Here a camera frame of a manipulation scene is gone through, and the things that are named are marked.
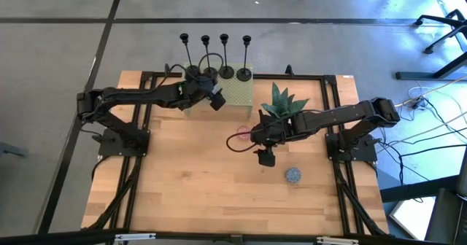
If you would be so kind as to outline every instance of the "black peg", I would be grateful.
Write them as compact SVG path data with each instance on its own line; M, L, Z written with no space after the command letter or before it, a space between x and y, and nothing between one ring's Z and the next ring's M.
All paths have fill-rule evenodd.
M209 52L207 49L207 46L209 45L209 36L203 35L201 37L201 41L203 42L205 48L206 48L206 59L207 59L207 68L203 70L203 73L209 75L211 78L216 79L217 78L217 70L214 67L211 67L211 63L209 62Z
M231 68L230 66L227 65L227 52L225 51L225 45L227 44L228 40L228 35L227 34L221 34L220 35L220 42L224 45L224 61L225 61L225 66L221 67L219 69L219 75L223 79L230 79L234 76L234 69Z
M247 68L247 48L250 45L251 36L243 36L243 44L245 46L245 57L243 60L243 68L236 72L236 78L240 81L246 82L251 79L251 71Z
M190 52L188 51L188 34L186 33L180 34L180 39L182 40L182 43L185 45L185 49L187 50L187 55L188 55L188 61L190 62L190 66L187 67L187 71L189 72L189 74L186 74L185 78L191 79L193 77L197 77L198 75L201 74L201 72L199 71L197 66L194 66L191 63Z

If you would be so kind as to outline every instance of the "floor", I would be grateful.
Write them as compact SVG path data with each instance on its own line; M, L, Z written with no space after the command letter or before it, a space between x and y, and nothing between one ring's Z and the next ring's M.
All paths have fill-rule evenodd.
M85 86L105 27L103 20L5 23L8 20L1 18L107 18L112 2L0 0L0 141L29 151L27 158L0 158L0 236L36 230L74 118L75 96ZM164 63L184 63L185 50L178 39L183 32L191 36L192 58L204 53L201 35L212 37L211 51L221 51L220 42L214 40L227 33L231 37L229 61L242 62L241 37L248 34L252 37L248 61L256 72L282 73L291 64L299 74L349 74L355 76L360 99L379 96L398 104L408 98L407 90L418 84L396 80L395 72L436 71L462 53L454 38L436 47L431 55L421 53L449 27L428 23L414 28L409 22L421 14L442 16L440 4L467 15L463 0L121 0L116 18L173 20L114 24L94 87L114 86L122 70L161 71ZM177 23L176 18L205 18L207 23ZM335 23L213 23L210 18L319 18ZM334 20L342 18L380 21ZM428 87L444 83L420 82ZM442 92L456 98L464 110L466 88L460 82ZM420 90L412 91L412 95L417 94ZM429 99L445 120L460 114L448 96L433 93ZM411 114L407 109L402 113L404 117ZM430 111L417 111L414 121L404 120L386 129L387 138L401 139L439 124ZM459 119L452 126L461 129L466 123ZM90 128L101 131L98 126ZM447 129L440 128L426 136L444 132ZM380 137L380 131L374 135ZM399 152L409 153L448 144L464 143L449 135L414 146L396 146ZM88 134L80 135L50 231L79 228L97 149ZM404 163L436 179L458 173L463 151L458 147L426 152L405 157ZM398 164L386 152L379 154L378 168L398 179ZM404 176L406 183L424 180L407 170Z

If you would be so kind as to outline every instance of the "aloe plant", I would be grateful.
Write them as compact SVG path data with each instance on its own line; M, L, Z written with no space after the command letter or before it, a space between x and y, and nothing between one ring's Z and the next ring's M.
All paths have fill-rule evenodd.
M295 114L301 111L309 99L293 101L295 95L288 95L288 88L280 93L275 82L272 82L272 105L261 104L271 116L277 118L284 117L289 114Z

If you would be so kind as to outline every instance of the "white cable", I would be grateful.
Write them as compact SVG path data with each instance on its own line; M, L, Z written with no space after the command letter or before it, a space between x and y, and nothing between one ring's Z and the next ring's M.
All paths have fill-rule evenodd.
M460 118L460 117L463 117L465 114L467 114L467 112L464 112L464 113L458 115L457 117L454 117L453 119L451 119L451 120L449 120L449 121L447 121L447 122L444 122L444 123L442 123L441 125L439 125L439 126L437 126L437 127L435 127L435 128L431 128L431 129L429 129L429 130L427 130L427 131L424 131L424 132L415 134L415 135L413 135L413 136L409 136L408 138L405 138L405 139L402 139L402 140L394 141L392 144L389 144L389 145L390 145L390 146L394 146L394 145L396 145L396 144L401 143L402 141L406 141L406 140L412 139L412 138L414 138L415 136L421 136L421 135L423 135L423 134L426 134L426 133L428 133L428 132L431 132L431 131L433 131L433 130L435 130L435 129L438 129L438 128L440 128L440 127L445 126L446 124L451 123L452 121L454 121L454 120L456 120L456 119L458 119L458 118ZM383 149L381 149L380 151L378 151L377 154L379 154L380 152L382 152L382 151L385 150L385 149L386 149L386 147L383 148Z
M451 95L448 95L448 94L443 93L443 92L441 92L441 91L439 91L439 90L436 90L436 89L433 88L433 87L425 87L425 86L412 87L412 88L409 89L409 91L407 91L407 94L409 95L410 98L414 98L414 97L412 97L412 95L410 94L410 92L411 92L412 90L414 90L414 89L417 89L417 88L435 90L437 93L440 93L440 94L442 94L442 95L444 95L444 96L447 96L447 97L451 98L451 99L458 105L458 108L459 108L460 112L461 112L461 113L463 112L462 106L459 104L459 102L458 102L457 100L455 100L455 98L453 98ZM462 116L462 118L464 119L464 122L465 122L466 125L467 125L466 117L465 117L465 116Z
M463 77L461 77L461 78L457 78L457 79L454 80L454 81L448 82L448 83L445 84L445 85L442 85L442 86L440 86L440 87L434 88L433 90L428 91L427 93L423 93L423 94L420 95L420 96L426 96L426 95L428 95L428 94L430 94L430 93L432 93L432 92L434 92L434 91L437 91L437 90L440 90L440 89L442 89L442 88L445 88L445 87L448 86L448 85L452 85L452 84L454 84L454 83L456 83L456 82L459 82L459 81L461 81L462 79L464 79L464 78L466 78L466 77L467 77L467 75L465 75L465 76L463 76ZM403 106L404 104L407 104L407 103L409 103L409 102L412 102L413 100L414 100L413 98L410 98L409 100L405 100L404 102L402 102L402 103L400 103L400 104L396 104L394 107Z

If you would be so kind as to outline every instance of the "concrete floor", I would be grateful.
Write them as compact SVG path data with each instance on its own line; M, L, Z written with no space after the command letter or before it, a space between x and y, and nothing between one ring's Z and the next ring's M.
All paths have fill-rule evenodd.
M0 0L0 17L105 18L111 4L112 0ZM445 4L450 9L459 4L467 15L464 2ZM118 18L415 19L421 14L442 15L442 11L436 0L121 0L117 11ZM0 236L34 232L71 125L76 93L85 84L102 29L101 24L0 25L0 141L30 152L26 159L0 158ZM192 37L189 45L194 58L204 52L198 40L201 35L217 38L225 32L231 36L228 57L232 63L242 61L241 37L249 34L248 56L256 72L282 73L291 64L300 74L351 74L360 99L381 96L399 103L417 83L395 80L396 71L436 71L462 53L455 39L447 40L432 55L421 53L448 31L440 25L119 24L112 27L95 87L116 85L122 70L161 71L164 63L185 62L178 39L182 32ZM221 46L212 42L210 50L221 51ZM444 83L421 82L431 87ZM467 108L461 98L466 85L457 83L443 92ZM430 100L445 120L459 115L452 99L432 94ZM401 121L387 129L387 137L400 139L439 123L430 112L417 112L415 121ZM453 126L466 124L459 121ZM445 131L440 128L429 135ZM407 153L447 144L459 144L459 139L450 135L397 148ZM80 135L51 231L79 228L97 149L88 134ZM427 152L407 157L405 164L435 179L456 174L462 153L463 148ZM387 153L381 153L378 166L398 178L398 165ZM423 180L410 171L404 175L406 183Z

